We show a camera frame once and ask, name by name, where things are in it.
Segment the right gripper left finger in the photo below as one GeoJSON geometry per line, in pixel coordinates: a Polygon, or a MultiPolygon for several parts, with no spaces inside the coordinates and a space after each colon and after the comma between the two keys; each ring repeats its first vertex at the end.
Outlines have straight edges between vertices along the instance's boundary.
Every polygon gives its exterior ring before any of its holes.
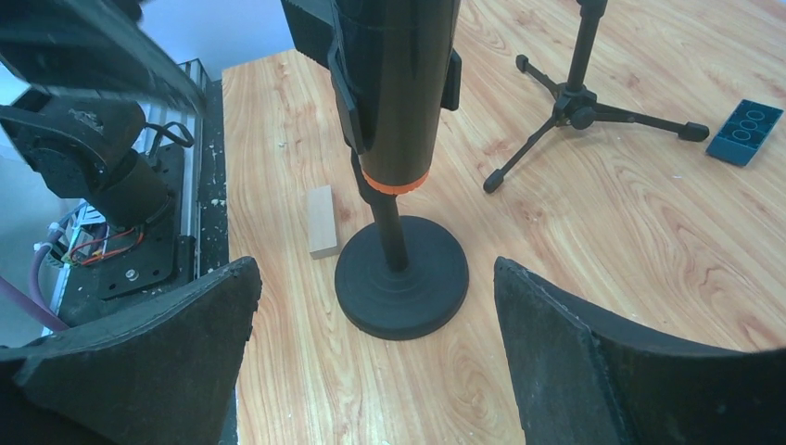
{"type": "Polygon", "coordinates": [[[245,256],[98,320],[1,351],[5,444],[216,444],[262,281],[245,256]]]}

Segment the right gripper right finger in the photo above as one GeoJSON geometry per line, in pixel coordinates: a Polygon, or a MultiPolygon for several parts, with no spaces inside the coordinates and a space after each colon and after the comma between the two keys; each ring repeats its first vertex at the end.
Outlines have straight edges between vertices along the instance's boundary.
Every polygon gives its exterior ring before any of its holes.
{"type": "Polygon", "coordinates": [[[785,352],[657,331],[498,258],[494,299],[529,444],[781,444],[785,352]]]}

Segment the black round-base mic stand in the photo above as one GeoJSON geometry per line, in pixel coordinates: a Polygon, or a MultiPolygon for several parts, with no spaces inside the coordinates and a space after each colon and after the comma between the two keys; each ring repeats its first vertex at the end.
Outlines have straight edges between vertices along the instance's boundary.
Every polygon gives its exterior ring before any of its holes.
{"type": "MultiPolygon", "coordinates": [[[[295,48],[323,68],[334,41],[333,1],[286,1],[285,19],[295,48]]],[[[426,336],[461,308],[469,285],[466,255],[440,224],[401,215],[397,200],[374,190],[361,177],[349,147],[352,171],[374,220],[342,248],[335,270],[339,306],[361,331],[382,339],[426,336]]]]}

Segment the black microphone orange end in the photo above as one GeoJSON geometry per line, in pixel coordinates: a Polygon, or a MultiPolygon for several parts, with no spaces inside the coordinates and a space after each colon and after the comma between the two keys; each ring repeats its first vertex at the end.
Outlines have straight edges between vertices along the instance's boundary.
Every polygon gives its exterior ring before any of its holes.
{"type": "Polygon", "coordinates": [[[333,1],[328,69],[361,177],[386,195],[427,177],[442,109],[459,106],[458,1],[333,1]]]}

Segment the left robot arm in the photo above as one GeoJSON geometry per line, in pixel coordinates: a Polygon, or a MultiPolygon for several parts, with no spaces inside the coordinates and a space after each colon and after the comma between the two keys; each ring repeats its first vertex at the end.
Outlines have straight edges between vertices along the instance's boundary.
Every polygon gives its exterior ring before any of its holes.
{"type": "Polygon", "coordinates": [[[139,26],[138,1],[5,1],[1,61],[27,90],[1,126],[46,186],[116,228],[168,214],[172,190],[134,148],[143,103],[201,113],[206,98],[139,26]]]}

